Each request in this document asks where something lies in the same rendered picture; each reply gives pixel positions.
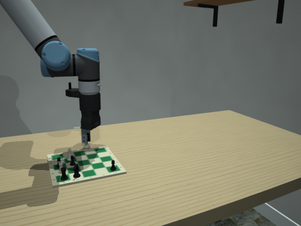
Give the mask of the green and white chessboard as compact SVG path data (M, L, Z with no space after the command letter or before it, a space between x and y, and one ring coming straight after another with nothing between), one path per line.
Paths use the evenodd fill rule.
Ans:
M68 152L47 154L53 188L127 173L107 146L76 150L72 151L71 155L74 156L74 162L78 164L79 178L73 177L74 166L70 166L71 161L67 160ZM63 161L63 168L66 168L67 180L61 180L62 173L58 173L59 168L56 167L58 157ZM115 161L114 171L110 170L112 160Z

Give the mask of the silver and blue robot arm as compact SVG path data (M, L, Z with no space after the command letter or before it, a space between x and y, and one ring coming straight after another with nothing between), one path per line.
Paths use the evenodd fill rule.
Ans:
M97 49L79 48L77 54L70 54L31 0L0 0L0 4L39 55L42 76L78 76L82 82L100 80Z

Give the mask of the white rook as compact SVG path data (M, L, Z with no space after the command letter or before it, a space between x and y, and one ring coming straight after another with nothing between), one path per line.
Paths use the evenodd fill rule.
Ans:
M61 168L63 167L63 161L59 161L58 164L59 164L59 170L58 170L58 173L62 173L62 172L61 172Z

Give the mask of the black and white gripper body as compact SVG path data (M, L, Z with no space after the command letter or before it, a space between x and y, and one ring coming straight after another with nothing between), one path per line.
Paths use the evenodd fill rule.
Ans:
M65 90L66 96L79 98L79 107L81 110L81 128L92 130L101 125L99 110L101 110L100 81L80 82L79 88Z

